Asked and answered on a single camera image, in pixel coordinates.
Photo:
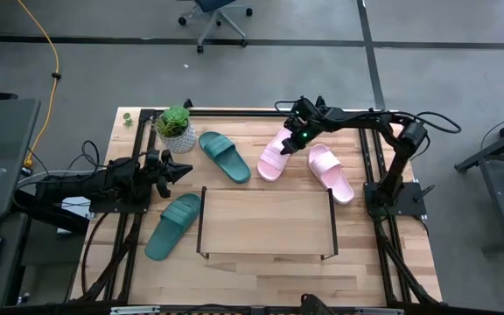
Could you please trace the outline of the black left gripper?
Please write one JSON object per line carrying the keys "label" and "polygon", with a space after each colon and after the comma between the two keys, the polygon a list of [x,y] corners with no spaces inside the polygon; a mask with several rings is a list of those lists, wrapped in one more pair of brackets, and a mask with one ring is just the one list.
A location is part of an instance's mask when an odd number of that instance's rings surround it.
{"label": "black left gripper", "polygon": [[169,150],[149,150],[141,168],[143,182],[155,184],[160,197],[164,199],[171,197],[168,183],[176,183],[193,170],[191,164],[169,162],[171,158]]}

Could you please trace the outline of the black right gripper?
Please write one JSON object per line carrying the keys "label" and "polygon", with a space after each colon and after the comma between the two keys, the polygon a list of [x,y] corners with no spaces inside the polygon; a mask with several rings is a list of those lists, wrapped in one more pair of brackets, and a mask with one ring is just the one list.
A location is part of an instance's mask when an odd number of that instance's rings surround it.
{"label": "black right gripper", "polygon": [[284,127],[291,132],[290,139],[285,138],[282,141],[281,155],[296,153],[300,150],[299,144],[308,144],[321,134],[321,128],[312,120],[303,122],[298,116],[292,116],[286,119]]}

